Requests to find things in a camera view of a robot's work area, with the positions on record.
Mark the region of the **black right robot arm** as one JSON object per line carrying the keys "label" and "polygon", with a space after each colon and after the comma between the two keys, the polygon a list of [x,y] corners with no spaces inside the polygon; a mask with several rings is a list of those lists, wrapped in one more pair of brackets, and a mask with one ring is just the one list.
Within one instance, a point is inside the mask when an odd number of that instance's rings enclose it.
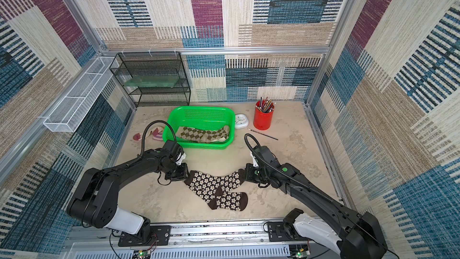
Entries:
{"label": "black right robot arm", "polygon": [[284,219],[291,237],[315,241],[343,259],[381,259],[388,246],[378,219],[370,212],[363,214],[334,200],[311,183],[291,164],[280,164],[266,146],[250,147],[257,166],[247,181],[271,186],[297,199],[319,218],[300,209]]}

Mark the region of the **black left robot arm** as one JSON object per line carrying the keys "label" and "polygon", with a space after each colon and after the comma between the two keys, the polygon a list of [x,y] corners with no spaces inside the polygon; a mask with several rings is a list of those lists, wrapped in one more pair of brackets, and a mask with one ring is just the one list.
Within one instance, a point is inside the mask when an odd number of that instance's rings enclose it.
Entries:
{"label": "black left robot arm", "polygon": [[120,247],[148,245],[154,241],[150,219],[119,207],[119,191],[149,173],[166,180],[188,177],[183,148],[168,140],[162,148],[143,151],[135,159],[106,169],[86,170],[67,206],[67,214],[91,227],[120,231]]}

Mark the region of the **brown argyle sock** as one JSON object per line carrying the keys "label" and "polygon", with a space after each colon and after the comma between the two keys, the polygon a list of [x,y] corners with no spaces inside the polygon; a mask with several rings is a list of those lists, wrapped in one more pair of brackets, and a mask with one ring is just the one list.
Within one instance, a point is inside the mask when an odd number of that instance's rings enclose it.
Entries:
{"label": "brown argyle sock", "polygon": [[230,128],[224,126],[219,130],[201,130],[191,127],[180,127],[176,131],[176,137],[195,143],[224,142],[229,138]]}

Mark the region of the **dark floral pattern sock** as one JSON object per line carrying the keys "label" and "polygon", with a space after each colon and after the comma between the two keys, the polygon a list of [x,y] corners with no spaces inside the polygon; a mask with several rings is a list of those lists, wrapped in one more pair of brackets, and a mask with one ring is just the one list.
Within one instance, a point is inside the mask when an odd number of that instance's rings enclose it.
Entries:
{"label": "dark floral pattern sock", "polygon": [[227,209],[243,211],[248,204],[248,195],[244,192],[233,192],[245,181],[245,170],[238,169],[230,175],[218,177],[212,199],[208,202],[211,210]]}

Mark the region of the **pink purple striped sock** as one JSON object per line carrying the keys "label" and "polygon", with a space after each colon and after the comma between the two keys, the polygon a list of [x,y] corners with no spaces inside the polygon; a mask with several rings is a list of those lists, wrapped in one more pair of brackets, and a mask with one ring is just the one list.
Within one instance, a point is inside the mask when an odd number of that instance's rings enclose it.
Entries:
{"label": "pink purple striped sock", "polygon": [[[148,137],[156,140],[156,141],[163,141],[163,133],[164,129],[162,127],[157,127],[154,130],[150,131]],[[137,133],[133,136],[134,141],[141,141],[143,138],[143,135],[141,133]]]}

